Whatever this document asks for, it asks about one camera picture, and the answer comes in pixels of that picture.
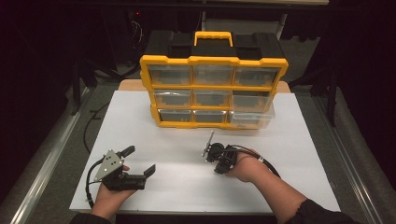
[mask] left hand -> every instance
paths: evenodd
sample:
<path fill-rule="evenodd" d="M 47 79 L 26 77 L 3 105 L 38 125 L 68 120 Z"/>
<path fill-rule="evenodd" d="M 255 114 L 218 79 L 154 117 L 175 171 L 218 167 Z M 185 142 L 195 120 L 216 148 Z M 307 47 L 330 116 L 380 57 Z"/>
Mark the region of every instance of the left hand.
<path fill-rule="evenodd" d="M 123 166 L 124 171 L 128 171 L 128 166 Z M 104 184 L 101 184 L 96 196 L 95 204 L 91 214 L 111 219 L 122 206 L 123 202 L 133 195 L 136 190 L 112 191 L 108 190 Z"/>

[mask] white tabletop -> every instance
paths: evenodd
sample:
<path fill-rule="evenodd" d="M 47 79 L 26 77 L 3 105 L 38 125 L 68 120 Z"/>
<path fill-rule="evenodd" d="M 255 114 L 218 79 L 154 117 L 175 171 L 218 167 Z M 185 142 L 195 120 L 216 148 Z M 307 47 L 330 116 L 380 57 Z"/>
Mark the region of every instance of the white tabletop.
<path fill-rule="evenodd" d="M 339 211 L 337 201 L 292 93 L 274 99 L 276 117 L 265 129 L 214 129 L 212 143 L 256 149 L 281 177 L 323 207 Z M 88 211 L 85 179 L 88 169 L 110 149 L 135 146 L 125 159 L 129 174 L 141 175 L 152 164 L 157 171 L 120 209 L 121 213 L 268 214 L 267 202 L 251 184 L 217 175 L 216 164 L 201 156 L 212 129 L 174 129 L 155 125 L 145 91 L 115 91 L 70 209 Z M 92 178 L 98 167 L 93 170 Z M 96 195 L 98 184 L 91 185 Z"/>

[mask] plastic drawer organizer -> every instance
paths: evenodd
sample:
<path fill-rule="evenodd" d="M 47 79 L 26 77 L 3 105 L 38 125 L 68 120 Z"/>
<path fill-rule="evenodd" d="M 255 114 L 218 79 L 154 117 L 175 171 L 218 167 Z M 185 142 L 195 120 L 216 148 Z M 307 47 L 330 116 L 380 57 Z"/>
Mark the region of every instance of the plastic drawer organizer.
<path fill-rule="evenodd" d="M 153 31 L 141 78 L 160 127 L 260 129 L 288 68 L 274 34 Z"/>

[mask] yellow carrying handle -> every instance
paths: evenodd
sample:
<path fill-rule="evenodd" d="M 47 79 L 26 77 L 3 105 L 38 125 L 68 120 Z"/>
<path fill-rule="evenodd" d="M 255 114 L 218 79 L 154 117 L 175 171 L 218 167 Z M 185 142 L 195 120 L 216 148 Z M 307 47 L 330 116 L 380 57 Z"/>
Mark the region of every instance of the yellow carrying handle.
<path fill-rule="evenodd" d="M 197 31 L 195 32 L 194 46 L 197 46 L 198 39 L 228 39 L 230 47 L 233 46 L 230 32 Z"/>

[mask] black sleeve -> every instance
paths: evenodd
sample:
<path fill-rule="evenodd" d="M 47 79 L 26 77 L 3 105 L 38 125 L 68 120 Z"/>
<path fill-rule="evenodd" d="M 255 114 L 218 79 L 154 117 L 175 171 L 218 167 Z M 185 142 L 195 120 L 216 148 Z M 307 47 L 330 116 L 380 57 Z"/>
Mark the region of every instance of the black sleeve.
<path fill-rule="evenodd" d="M 324 209 L 322 206 L 313 202 L 312 200 L 306 200 L 297 210 L 297 213 L 292 217 L 287 224 L 352 224 L 358 223 L 342 212 L 332 212 Z"/>
<path fill-rule="evenodd" d="M 70 221 L 70 224 L 111 224 L 111 222 L 105 218 L 88 213 L 78 213 Z"/>

